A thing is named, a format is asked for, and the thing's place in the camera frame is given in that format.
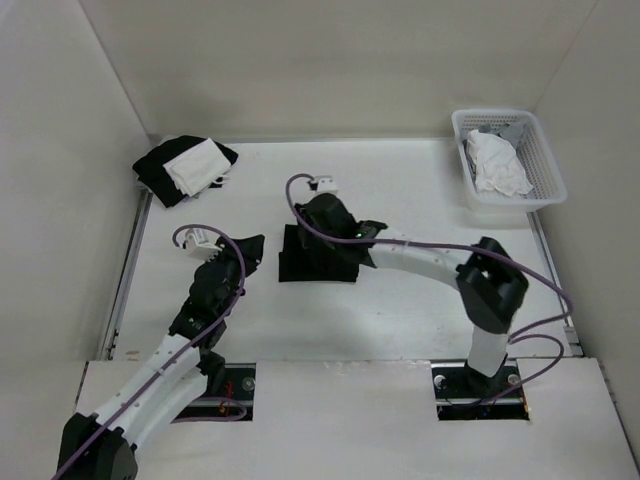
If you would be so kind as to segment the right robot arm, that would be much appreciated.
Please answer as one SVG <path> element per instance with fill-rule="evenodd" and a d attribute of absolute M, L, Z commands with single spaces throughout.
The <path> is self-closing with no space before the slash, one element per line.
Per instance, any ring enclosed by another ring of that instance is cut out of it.
<path fill-rule="evenodd" d="M 489 254 L 471 253 L 462 263 L 447 249 L 411 246 L 410 238 L 383 222 L 356 220 L 331 193 L 319 194 L 305 204 L 296 203 L 293 211 L 298 215 L 302 249 L 321 270 L 330 263 L 392 269 L 456 290 L 473 324 L 464 384 L 473 397 L 498 392 L 508 333 L 529 287 L 522 273 L 493 257 L 506 255 L 499 242 L 483 237 L 477 246 Z"/>

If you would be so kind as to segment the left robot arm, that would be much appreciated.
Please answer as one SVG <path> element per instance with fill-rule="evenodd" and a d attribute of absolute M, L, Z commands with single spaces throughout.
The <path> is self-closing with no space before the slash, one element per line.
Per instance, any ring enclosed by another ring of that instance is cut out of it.
<path fill-rule="evenodd" d="M 194 400 L 224 387 L 224 360 L 214 347 L 263 259 L 265 237 L 218 235 L 194 273 L 187 299 L 149 359 L 107 402 L 64 425 L 57 479 L 133 479 L 137 454 Z"/>

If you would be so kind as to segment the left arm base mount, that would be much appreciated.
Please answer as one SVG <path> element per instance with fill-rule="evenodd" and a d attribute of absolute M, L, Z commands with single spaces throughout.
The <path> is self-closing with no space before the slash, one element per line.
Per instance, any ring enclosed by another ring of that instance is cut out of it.
<path fill-rule="evenodd" d="M 224 372 L 209 381 L 205 393 L 185 407 L 174 423 L 252 421 L 256 378 L 255 363 L 226 364 Z"/>

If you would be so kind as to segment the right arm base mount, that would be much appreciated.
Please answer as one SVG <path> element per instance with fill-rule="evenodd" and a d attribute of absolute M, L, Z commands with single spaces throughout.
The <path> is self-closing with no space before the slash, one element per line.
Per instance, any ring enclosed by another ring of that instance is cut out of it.
<path fill-rule="evenodd" d="M 465 362 L 433 363 L 431 375 L 441 421 L 529 420 L 523 389 L 505 393 L 521 380 L 514 361 L 507 361 L 491 378 Z"/>

